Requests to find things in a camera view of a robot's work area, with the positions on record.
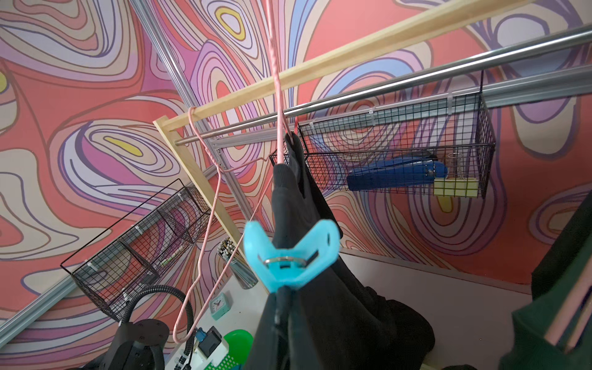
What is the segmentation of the pink hanger of black shirt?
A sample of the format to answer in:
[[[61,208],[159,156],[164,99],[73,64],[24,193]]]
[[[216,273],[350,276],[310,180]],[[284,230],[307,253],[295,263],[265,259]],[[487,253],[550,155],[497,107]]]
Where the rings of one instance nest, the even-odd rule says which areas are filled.
[[[280,66],[278,61],[272,1],[266,0],[265,5],[268,29],[268,58],[271,66],[271,76],[274,82],[274,99],[277,110],[277,163],[283,164],[285,162],[285,135],[289,133],[289,126],[284,113],[284,100],[280,79]]]

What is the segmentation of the light blue clothespin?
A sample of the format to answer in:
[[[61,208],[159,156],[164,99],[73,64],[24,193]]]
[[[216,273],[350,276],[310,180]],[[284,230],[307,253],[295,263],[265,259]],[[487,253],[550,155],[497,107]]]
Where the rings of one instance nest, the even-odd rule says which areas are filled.
[[[318,221],[293,247],[277,249],[255,221],[245,226],[243,245],[251,269],[267,290],[299,290],[337,262],[340,252],[338,225]]]

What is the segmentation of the black t-shirt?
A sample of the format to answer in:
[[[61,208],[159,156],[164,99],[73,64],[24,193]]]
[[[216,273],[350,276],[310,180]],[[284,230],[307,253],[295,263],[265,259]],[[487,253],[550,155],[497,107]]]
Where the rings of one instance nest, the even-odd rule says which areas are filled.
[[[305,164],[302,142],[285,137],[288,163],[273,169],[277,249],[292,249],[320,220],[334,220]],[[271,291],[247,369],[418,369],[433,328],[409,306],[363,285],[342,259],[305,286]]]

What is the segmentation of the pink hanger of teal shirt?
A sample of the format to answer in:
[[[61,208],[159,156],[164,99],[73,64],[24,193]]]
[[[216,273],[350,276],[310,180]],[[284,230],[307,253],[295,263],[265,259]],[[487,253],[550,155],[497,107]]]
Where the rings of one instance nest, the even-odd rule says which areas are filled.
[[[208,149],[208,147],[205,144],[205,140],[203,138],[203,136],[198,132],[197,128],[195,127],[195,123],[194,123],[194,119],[193,119],[193,113],[195,111],[195,109],[197,109],[197,107],[195,106],[191,106],[187,112],[187,119],[188,119],[188,123],[189,126],[191,128],[191,130],[193,131],[194,134],[196,134],[198,141],[202,144],[203,148],[206,151],[206,154],[208,155],[208,157],[210,157],[212,164],[214,164],[214,157],[213,154],[211,152],[210,149]],[[234,252],[231,254],[231,257],[229,258],[229,260],[226,262],[226,264],[224,265],[223,271],[220,273],[218,279],[216,280],[214,287],[212,288],[210,294],[208,295],[207,298],[204,299],[203,301],[203,305],[201,306],[201,309],[199,311],[198,314],[196,314],[194,316],[194,323],[191,325],[191,327],[189,326],[189,319],[187,320],[187,329],[188,329],[188,333],[182,338],[182,337],[178,337],[177,334],[177,326],[180,323],[180,317],[182,314],[182,311],[185,308],[188,308],[188,305],[190,303],[190,295],[191,293],[194,292],[195,288],[198,288],[198,285],[200,284],[200,281],[202,279],[203,276],[203,271],[202,271],[202,260],[204,258],[204,253],[205,253],[205,248],[208,244],[208,241],[210,239],[210,233],[211,233],[211,226],[214,222],[214,216],[215,216],[215,211],[217,209],[217,204],[218,204],[218,200],[219,200],[219,194],[220,194],[220,185],[221,185],[221,180],[222,180],[222,174],[227,174],[229,172],[233,172],[235,170],[241,169],[243,167],[246,167],[248,165],[251,165],[253,163],[257,163],[257,162],[264,162],[264,163],[271,163],[271,158],[267,157],[267,158],[263,158],[263,157],[259,157],[256,160],[251,160],[249,162],[246,162],[240,166],[236,166],[236,167],[232,167],[229,170],[222,170],[220,165],[215,164],[214,167],[217,171],[217,186],[216,189],[214,191],[214,200],[213,203],[211,205],[211,212],[210,212],[210,216],[208,218],[208,222],[207,222],[207,226],[206,226],[206,230],[205,230],[205,234],[203,236],[203,243],[200,249],[200,254],[198,255],[198,259],[197,259],[197,277],[196,279],[193,281],[192,285],[189,287],[187,294],[186,294],[186,298],[184,299],[182,305],[181,305],[181,309],[180,309],[180,313],[177,316],[177,320],[175,322],[174,328],[173,328],[173,332],[172,332],[172,338],[174,340],[174,342],[177,345],[181,345],[183,343],[186,343],[189,341],[189,339],[194,339],[194,332],[197,329],[197,324],[199,323],[200,319],[203,318],[204,314],[206,313],[207,309],[209,308],[209,303],[210,301],[214,298],[214,294],[217,293],[218,288],[220,287],[220,284],[222,283],[224,276],[227,274],[228,270],[230,269],[231,266],[231,262],[234,260],[235,255],[237,254],[237,252],[239,251],[239,244],[242,242],[243,240],[243,235],[240,237],[239,242],[236,242],[236,248],[234,249]]]

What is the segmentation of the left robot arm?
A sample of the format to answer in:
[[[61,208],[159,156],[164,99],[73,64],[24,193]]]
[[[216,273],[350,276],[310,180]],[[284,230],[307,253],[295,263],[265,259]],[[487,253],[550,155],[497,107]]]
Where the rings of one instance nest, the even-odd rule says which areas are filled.
[[[164,369],[163,349],[169,336],[167,324],[158,319],[131,321],[140,300],[152,294],[168,294],[184,302],[186,294],[167,285],[142,289],[127,303],[120,325],[106,353],[84,365],[83,369]]]

